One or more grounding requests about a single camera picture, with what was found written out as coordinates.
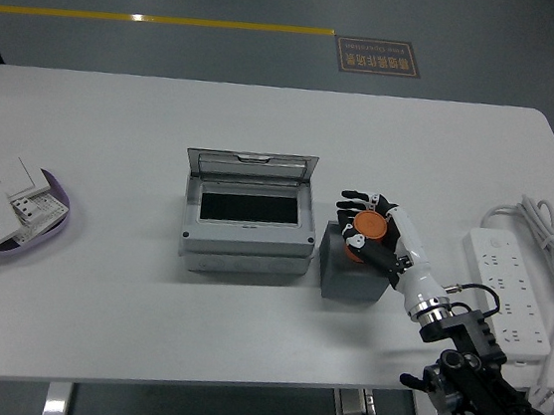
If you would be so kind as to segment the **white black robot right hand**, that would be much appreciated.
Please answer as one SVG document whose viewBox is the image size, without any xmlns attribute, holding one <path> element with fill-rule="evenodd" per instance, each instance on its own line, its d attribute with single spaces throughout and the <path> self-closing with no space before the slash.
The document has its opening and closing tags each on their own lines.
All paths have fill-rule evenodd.
<svg viewBox="0 0 554 415">
<path fill-rule="evenodd" d="M 384 274 L 390 286 L 404 297 L 411 320 L 441 308 L 447 293 L 432 276 L 422 240 L 407 212 L 381 194 L 344 190 L 336 203 L 338 224 L 345 247 L 353 256 Z M 366 237 L 355 226 L 358 214 L 373 211 L 387 221 L 385 239 Z"/>
</svg>

